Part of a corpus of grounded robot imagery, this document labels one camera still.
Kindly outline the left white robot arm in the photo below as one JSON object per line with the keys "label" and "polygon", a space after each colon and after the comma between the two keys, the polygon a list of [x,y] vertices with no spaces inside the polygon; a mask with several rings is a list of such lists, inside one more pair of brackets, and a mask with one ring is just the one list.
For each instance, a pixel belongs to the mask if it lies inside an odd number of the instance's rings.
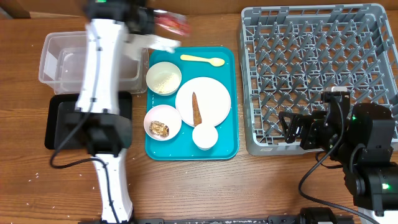
{"label": "left white robot arm", "polygon": [[[65,117],[72,130],[55,148],[50,166],[66,169],[92,162],[103,206],[100,223],[134,223],[126,177],[132,121],[120,115],[120,60],[129,34],[154,33],[154,11],[145,1],[88,1],[85,13],[90,22],[83,84],[74,111]],[[74,136],[89,157],[56,165],[56,156]]]}

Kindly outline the cream green bowl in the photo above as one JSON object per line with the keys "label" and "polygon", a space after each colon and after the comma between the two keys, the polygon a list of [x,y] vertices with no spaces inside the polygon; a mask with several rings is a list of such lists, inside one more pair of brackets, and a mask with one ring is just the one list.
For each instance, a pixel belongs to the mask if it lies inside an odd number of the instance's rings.
{"label": "cream green bowl", "polygon": [[151,66],[146,75],[148,88],[161,96],[174,94],[182,82],[180,69],[170,62],[159,62]]}

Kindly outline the brown food scrap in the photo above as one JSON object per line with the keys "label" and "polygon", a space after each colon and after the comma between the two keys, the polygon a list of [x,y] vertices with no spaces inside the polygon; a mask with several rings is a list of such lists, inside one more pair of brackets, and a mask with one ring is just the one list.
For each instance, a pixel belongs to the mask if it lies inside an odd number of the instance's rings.
{"label": "brown food scrap", "polygon": [[166,138],[169,136],[169,127],[159,121],[151,121],[149,125],[150,132],[156,136]]}

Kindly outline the white napkin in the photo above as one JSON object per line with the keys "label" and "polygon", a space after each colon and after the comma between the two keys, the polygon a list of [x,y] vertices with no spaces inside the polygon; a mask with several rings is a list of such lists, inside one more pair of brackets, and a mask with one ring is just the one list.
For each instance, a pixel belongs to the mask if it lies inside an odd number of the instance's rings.
{"label": "white napkin", "polygon": [[141,53],[144,49],[161,50],[174,53],[175,49],[180,46],[180,41],[167,39],[154,34],[129,34],[127,41],[124,43],[123,54],[132,60],[140,60]]}

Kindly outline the red snack wrapper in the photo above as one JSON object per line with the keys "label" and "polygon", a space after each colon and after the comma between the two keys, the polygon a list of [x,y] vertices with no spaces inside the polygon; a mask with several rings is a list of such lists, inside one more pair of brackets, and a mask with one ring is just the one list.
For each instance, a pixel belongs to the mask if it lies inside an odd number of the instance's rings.
{"label": "red snack wrapper", "polygon": [[190,26],[186,16],[165,10],[154,10],[155,23],[174,34],[188,36]]}

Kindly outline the brown carrot stick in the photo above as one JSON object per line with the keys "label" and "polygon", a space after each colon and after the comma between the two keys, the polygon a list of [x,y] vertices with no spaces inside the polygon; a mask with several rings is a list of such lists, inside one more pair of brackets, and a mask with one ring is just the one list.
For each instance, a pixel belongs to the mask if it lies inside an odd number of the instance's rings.
{"label": "brown carrot stick", "polygon": [[196,127],[199,124],[201,124],[202,120],[195,92],[192,93],[192,108],[193,108],[193,125],[194,127]]}

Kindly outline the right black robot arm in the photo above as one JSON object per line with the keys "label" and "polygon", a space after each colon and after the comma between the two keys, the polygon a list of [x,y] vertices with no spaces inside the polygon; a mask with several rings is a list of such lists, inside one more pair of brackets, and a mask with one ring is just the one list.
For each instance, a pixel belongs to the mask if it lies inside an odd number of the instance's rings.
{"label": "right black robot arm", "polygon": [[339,162],[345,186],[363,223],[397,223],[397,163],[392,162],[395,121],[389,109],[374,103],[342,102],[311,115],[281,112],[286,142],[300,138],[303,149],[321,148]]}

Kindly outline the pink bowl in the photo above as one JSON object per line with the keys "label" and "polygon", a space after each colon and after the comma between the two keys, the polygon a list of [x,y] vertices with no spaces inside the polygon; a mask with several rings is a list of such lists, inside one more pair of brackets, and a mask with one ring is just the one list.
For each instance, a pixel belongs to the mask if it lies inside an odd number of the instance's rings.
{"label": "pink bowl", "polygon": [[[169,136],[162,138],[152,134],[149,129],[151,121],[159,121],[169,127]],[[168,141],[174,138],[182,126],[182,119],[179,112],[170,105],[158,105],[150,109],[144,118],[144,129],[146,134],[157,141]]]}

